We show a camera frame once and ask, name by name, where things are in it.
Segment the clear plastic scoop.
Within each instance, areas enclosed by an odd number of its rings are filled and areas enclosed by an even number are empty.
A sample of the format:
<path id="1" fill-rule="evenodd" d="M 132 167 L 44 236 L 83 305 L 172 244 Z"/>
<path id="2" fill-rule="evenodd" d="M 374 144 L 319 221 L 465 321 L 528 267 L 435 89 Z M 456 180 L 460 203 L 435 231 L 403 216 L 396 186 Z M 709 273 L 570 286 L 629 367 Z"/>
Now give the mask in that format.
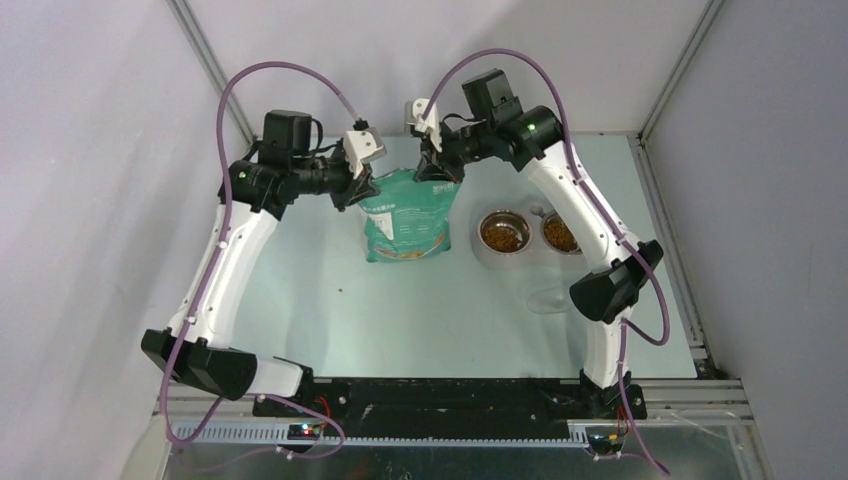
<path id="1" fill-rule="evenodd" d="M 567 286 L 553 286 L 532 293 L 527 299 L 529 311 L 538 315 L 568 313 L 575 310 L 575 305 Z"/>

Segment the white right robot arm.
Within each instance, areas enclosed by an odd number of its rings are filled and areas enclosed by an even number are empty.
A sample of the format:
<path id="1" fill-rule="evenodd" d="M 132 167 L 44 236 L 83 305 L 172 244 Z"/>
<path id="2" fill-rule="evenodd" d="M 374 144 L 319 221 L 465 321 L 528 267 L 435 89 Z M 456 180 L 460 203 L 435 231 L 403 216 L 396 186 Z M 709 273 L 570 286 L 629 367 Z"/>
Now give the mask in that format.
<path id="1" fill-rule="evenodd" d="M 588 353 L 579 373 L 583 408 L 596 418 L 634 419 L 637 390 L 627 365 L 627 338 L 642 332 L 631 317 L 646 285 L 653 287 L 662 317 L 662 335 L 651 342 L 663 346 L 670 337 L 668 304 L 656 275 L 662 246 L 640 240 L 626 226 L 579 162 L 564 121 L 545 106 L 524 109 L 502 70 L 478 75 L 462 89 L 472 118 L 458 130 L 438 117 L 434 97 L 406 105 L 407 126 L 422 142 L 417 181 L 459 183 L 467 165 L 498 158 L 543 194 L 589 269 L 568 289 L 589 322 Z"/>

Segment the green pet food bag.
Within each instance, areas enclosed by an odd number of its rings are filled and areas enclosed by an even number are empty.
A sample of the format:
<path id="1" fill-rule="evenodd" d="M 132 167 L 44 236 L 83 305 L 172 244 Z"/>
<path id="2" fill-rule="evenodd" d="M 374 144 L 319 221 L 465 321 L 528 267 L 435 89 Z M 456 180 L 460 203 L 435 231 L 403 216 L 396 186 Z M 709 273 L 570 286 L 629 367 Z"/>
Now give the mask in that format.
<path id="1" fill-rule="evenodd" d="M 396 169 L 374 180 L 379 194 L 358 203 L 364 215 L 366 261 L 405 263 L 451 249 L 449 213 L 461 185 L 416 180 Z"/>

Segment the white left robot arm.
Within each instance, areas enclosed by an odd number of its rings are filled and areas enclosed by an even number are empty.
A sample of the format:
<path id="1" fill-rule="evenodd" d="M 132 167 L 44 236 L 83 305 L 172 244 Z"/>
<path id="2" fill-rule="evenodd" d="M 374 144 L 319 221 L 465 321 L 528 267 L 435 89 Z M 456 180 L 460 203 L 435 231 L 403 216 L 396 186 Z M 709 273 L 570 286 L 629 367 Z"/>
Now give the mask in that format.
<path id="1" fill-rule="evenodd" d="M 335 143 L 320 144 L 311 115 L 272 110 L 248 154 L 233 162 L 218 192 L 211 238 L 183 304 L 161 330 L 147 330 L 142 351 L 165 381 L 227 400 L 276 395 L 292 416 L 316 403 L 306 367 L 232 347 L 241 300 L 254 267 L 286 209 L 303 195 L 326 195 L 340 212 L 379 190 L 370 162 L 386 152 L 378 132 L 355 122 Z"/>

